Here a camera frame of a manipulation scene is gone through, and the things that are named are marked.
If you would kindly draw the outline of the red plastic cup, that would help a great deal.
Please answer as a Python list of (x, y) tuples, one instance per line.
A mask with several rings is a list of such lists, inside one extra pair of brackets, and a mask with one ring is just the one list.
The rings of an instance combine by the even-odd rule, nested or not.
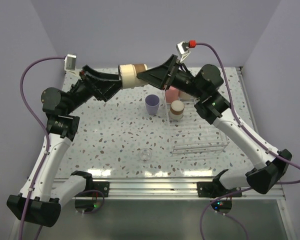
[(179, 90), (175, 87), (170, 86), (168, 90), (165, 91), (165, 100), (168, 104), (177, 101), (179, 99)]

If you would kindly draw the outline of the purple plastic cup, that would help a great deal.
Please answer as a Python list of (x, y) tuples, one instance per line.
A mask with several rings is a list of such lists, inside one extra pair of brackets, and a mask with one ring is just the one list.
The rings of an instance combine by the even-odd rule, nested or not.
[(145, 108), (149, 115), (155, 115), (158, 112), (160, 98), (155, 94), (150, 94), (145, 98)]

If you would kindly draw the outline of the metal cup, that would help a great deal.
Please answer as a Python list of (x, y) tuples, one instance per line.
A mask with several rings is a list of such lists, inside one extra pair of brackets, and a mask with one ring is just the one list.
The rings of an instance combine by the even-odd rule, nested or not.
[(138, 73), (144, 72), (148, 66), (144, 63), (118, 65), (118, 77), (122, 82), (123, 89), (145, 86), (148, 83), (137, 77)]
[(168, 115), (172, 120), (180, 120), (184, 115), (184, 109), (184, 103), (180, 100), (175, 100), (170, 104)]

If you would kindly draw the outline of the metal cup front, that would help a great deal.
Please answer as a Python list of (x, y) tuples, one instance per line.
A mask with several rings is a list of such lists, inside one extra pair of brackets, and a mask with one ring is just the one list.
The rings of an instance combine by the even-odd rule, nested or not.
[(170, 104), (168, 115), (172, 120), (180, 120), (184, 115), (184, 109), (184, 103), (180, 100), (175, 100)]

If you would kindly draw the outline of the white wire dish rack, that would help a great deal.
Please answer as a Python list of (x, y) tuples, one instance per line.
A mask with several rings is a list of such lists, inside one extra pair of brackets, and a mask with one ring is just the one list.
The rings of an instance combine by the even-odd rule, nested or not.
[(207, 158), (217, 156), (226, 149), (230, 139), (198, 115), (195, 109), (196, 99), (179, 98), (184, 104), (184, 110), (182, 118), (177, 120), (169, 113), (171, 103), (166, 101), (166, 94), (162, 95), (165, 100), (169, 142), (173, 156), (199, 154)]

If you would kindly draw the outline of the clear glass cup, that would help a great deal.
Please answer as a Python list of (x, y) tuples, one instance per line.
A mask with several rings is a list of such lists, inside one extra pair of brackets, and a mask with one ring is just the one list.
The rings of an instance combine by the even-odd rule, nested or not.
[(142, 148), (138, 153), (139, 159), (142, 162), (147, 162), (152, 158), (152, 151), (149, 148)]

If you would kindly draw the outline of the beige plastic cup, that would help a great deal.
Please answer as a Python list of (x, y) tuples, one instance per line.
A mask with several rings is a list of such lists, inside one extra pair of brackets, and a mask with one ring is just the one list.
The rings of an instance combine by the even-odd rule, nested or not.
[(189, 95), (188, 93), (183, 92), (183, 91), (179, 91), (178, 97), (182, 100), (190, 100), (192, 98), (191, 95)]

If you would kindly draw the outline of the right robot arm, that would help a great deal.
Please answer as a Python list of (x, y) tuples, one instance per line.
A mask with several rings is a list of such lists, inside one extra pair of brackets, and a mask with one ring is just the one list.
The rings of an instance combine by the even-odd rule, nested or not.
[(245, 171), (222, 170), (202, 189), (209, 198), (234, 193), (237, 188), (252, 188), (266, 194), (286, 173), (292, 154), (267, 143), (238, 117), (231, 103), (219, 92), (224, 79), (217, 66), (206, 64), (196, 75), (180, 67), (177, 56), (172, 55), (163, 64), (136, 76), (157, 89), (174, 87), (194, 97), (198, 115), (228, 136), (253, 165)]

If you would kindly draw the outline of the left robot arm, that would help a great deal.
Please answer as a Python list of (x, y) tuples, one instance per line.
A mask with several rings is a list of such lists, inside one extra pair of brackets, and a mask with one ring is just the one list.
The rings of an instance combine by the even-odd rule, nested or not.
[(80, 117), (72, 116), (72, 112), (92, 97), (106, 102), (122, 87), (119, 75), (98, 72), (86, 65), (69, 91), (49, 87), (42, 92), (42, 110), (47, 116), (43, 145), (28, 180), (19, 193), (10, 195), (6, 202), (22, 225), (28, 222), (52, 227), (62, 207), (73, 197), (86, 197), (97, 191), (92, 175), (79, 170), (62, 186), (52, 187), (61, 160), (78, 131)]

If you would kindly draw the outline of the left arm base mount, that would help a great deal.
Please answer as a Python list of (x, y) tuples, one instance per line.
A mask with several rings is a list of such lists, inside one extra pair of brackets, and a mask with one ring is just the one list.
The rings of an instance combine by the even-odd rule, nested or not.
[(82, 215), (95, 214), (103, 208), (109, 191), (109, 181), (93, 181), (91, 186), (83, 191), (74, 192), (72, 190), (64, 204), (74, 199), (74, 207), (78, 213)]

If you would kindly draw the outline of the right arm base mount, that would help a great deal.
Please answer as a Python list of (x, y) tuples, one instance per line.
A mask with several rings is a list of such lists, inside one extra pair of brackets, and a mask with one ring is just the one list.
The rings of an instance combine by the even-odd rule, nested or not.
[[(236, 188), (226, 189), (222, 185), (218, 185), (217, 183), (213, 183), (212, 181), (199, 181), (197, 182), (196, 186), (199, 198), (216, 199), (223, 195), (234, 193), (237, 191)], [(231, 196), (227, 196), (216, 201), (211, 205), (212, 209), (223, 214), (228, 214), (233, 206), (232, 197), (240, 198), (242, 197), (242, 193), (235, 193)]]

